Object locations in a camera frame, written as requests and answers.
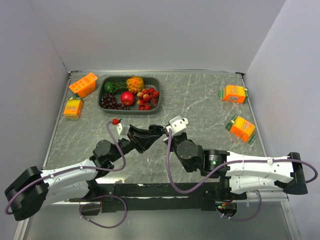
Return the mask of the orange box front right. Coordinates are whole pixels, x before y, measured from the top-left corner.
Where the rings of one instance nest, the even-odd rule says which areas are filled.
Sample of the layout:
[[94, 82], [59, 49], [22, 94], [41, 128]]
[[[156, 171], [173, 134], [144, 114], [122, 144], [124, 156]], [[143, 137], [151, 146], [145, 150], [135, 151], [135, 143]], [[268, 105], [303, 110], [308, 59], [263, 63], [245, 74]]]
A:
[[237, 114], [231, 118], [225, 129], [250, 145], [256, 139], [256, 126]]

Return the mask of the dark purple grape bunch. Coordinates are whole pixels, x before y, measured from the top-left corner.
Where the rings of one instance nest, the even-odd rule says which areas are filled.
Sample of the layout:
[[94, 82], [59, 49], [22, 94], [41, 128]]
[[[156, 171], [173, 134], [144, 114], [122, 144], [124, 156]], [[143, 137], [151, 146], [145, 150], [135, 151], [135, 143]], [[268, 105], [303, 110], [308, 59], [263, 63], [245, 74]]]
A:
[[122, 103], [116, 101], [116, 97], [111, 93], [105, 93], [100, 99], [100, 105], [107, 110], [124, 110], [128, 111], [130, 108]]

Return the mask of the red apple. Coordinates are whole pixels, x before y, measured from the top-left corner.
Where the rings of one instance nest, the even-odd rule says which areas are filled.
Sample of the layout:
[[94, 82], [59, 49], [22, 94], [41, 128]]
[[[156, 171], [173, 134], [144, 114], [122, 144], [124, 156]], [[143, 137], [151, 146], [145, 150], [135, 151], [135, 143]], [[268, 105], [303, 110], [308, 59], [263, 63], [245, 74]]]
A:
[[130, 91], [125, 91], [120, 96], [120, 101], [124, 106], [132, 106], [135, 103], [135, 96]]

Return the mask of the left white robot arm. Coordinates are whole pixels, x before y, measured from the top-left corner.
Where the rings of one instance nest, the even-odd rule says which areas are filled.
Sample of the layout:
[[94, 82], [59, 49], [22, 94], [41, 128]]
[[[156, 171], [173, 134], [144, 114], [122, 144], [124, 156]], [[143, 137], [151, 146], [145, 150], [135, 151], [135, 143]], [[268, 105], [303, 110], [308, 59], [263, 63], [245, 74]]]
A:
[[95, 200], [99, 195], [97, 179], [126, 166], [125, 155], [136, 150], [142, 154], [165, 133], [163, 126], [151, 124], [148, 129], [133, 125], [116, 126], [119, 135], [128, 138], [99, 141], [93, 155], [66, 167], [39, 170], [27, 168], [5, 191], [8, 201], [4, 212], [22, 221], [35, 215], [41, 208], [70, 199]]

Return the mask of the green lime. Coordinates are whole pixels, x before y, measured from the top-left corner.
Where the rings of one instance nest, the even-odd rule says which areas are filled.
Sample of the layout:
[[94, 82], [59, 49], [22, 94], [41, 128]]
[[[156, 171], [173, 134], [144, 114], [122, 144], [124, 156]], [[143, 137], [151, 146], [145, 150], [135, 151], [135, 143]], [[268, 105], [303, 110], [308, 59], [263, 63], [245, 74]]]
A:
[[113, 82], [106, 82], [103, 86], [106, 93], [113, 93], [115, 90], [115, 85]]

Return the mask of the orange box back right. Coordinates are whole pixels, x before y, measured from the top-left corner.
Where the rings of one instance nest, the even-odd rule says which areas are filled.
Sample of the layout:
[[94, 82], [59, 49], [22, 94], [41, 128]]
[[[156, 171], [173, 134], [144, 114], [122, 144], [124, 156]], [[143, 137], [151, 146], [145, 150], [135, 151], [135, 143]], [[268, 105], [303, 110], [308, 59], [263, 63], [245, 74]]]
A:
[[249, 97], [249, 90], [238, 85], [227, 85], [218, 91], [218, 99], [227, 102], [244, 104]]

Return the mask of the red lychee cluster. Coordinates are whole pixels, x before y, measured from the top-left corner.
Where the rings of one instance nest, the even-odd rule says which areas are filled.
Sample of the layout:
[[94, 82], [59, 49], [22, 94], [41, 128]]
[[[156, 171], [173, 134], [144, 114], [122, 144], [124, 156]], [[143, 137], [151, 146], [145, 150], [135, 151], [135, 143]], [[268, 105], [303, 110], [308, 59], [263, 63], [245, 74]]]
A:
[[144, 88], [136, 96], [138, 97], [137, 105], [139, 111], [151, 111], [159, 105], [160, 92], [154, 87]]

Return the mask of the orange sponge pack left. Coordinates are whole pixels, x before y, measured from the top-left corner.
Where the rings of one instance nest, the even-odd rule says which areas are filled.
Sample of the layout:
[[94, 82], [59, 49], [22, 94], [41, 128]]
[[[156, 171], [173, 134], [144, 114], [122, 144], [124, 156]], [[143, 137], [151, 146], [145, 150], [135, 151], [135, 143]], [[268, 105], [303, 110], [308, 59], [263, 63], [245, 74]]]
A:
[[84, 102], [80, 97], [70, 97], [65, 105], [63, 115], [68, 121], [78, 121]]

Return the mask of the orange spiky fruit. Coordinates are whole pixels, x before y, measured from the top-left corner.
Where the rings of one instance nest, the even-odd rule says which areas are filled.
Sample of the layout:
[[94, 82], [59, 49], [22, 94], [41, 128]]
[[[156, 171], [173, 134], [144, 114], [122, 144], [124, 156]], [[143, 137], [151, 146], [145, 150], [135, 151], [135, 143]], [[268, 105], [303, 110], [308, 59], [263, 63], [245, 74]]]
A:
[[128, 91], [133, 94], [137, 94], [145, 88], [145, 82], [141, 76], [128, 78], [125, 83]]

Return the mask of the orange box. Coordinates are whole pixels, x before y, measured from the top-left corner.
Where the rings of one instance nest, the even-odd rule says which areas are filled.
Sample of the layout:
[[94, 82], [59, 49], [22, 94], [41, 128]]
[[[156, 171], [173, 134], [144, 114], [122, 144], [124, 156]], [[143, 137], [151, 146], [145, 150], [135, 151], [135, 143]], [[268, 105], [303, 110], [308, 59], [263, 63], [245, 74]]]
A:
[[250, 145], [256, 139], [256, 126], [237, 114], [231, 118], [225, 129]]
[[238, 85], [227, 85], [218, 91], [218, 99], [227, 102], [244, 104], [249, 97], [249, 90]]

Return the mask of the dark grey fruit tray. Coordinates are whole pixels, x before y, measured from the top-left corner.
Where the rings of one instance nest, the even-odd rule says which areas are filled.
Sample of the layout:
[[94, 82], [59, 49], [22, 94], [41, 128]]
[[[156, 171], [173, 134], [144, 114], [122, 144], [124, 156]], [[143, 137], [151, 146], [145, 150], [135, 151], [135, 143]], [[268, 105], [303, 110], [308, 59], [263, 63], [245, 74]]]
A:
[[[108, 113], [108, 114], [114, 114], [114, 115], [152, 115], [160, 111], [160, 106], [162, 104], [162, 96], [160, 95], [157, 99], [158, 102], [156, 106], [151, 106], [151, 110], [139, 110], [139, 106], [135, 103], [132, 106], [129, 106], [129, 110], [123, 110], [123, 109], [109, 109], [105, 108], [102, 104], [102, 98], [105, 96], [106, 91], [104, 89], [104, 85], [107, 82], [116, 83], [116, 82], [124, 82], [125, 80], [129, 79], [130, 75], [112, 75], [107, 76], [104, 78], [100, 84], [98, 95], [97, 95], [97, 104], [98, 107]], [[155, 77], [151, 76], [142, 76], [142, 79], [144, 80], [146, 87], [154, 87], [156, 91], [159, 91], [161, 93], [161, 84], [159, 80]]]

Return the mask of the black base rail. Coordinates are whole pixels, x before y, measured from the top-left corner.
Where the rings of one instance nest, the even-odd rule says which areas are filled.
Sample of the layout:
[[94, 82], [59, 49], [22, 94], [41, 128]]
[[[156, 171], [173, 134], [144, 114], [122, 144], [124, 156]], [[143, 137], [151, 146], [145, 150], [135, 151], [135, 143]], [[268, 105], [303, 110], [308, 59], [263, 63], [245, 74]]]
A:
[[87, 196], [71, 198], [72, 203], [102, 203], [103, 213], [114, 213], [124, 209], [124, 200], [129, 211], [190, 210], [215, 211], [216, 204], [247, 199], [246, 193], [235, 194], [220, 190], [218, 182], [205, 182], [191, 193], [181, 194], [170, 183], [100, 183], [91, 186]]

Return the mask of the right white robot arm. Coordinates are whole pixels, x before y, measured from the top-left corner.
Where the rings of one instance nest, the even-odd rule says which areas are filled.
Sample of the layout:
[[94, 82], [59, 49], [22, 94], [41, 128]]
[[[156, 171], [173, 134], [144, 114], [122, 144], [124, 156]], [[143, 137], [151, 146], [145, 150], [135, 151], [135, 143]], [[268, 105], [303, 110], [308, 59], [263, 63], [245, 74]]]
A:
[[219, 179], [218, 193], [223, 199], [256, 190], [282, 190], [289, 195], [308, 193], [303, 164], [297, 152], [282, 157], [259, 157], [204, 149], [188, 139], [186, 133], [168, 136], [164, 142], [186, 172], [199, 171], [204, 181]]

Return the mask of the white earbud charging case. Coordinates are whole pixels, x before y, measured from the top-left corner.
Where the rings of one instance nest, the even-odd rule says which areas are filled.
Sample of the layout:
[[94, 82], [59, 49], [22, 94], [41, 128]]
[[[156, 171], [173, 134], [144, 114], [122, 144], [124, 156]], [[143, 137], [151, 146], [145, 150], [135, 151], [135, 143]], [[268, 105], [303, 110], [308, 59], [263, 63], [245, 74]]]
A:
[[183, 118], [182, 120], [184, 121], [186, 126], [189, 124], [189, 120], [187, 118]]

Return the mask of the orange carton back left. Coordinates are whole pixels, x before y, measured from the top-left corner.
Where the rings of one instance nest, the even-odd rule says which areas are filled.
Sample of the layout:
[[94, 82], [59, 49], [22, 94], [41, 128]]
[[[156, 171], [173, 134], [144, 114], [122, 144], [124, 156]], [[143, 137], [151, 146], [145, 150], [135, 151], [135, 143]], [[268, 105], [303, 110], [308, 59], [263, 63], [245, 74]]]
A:
[[69, 89], [80, 98], [85, 98], [87, 95], [91, 94], [96, 89], [96, 81], [98, 77], [90, 72], [80, 80], [72, 83]]

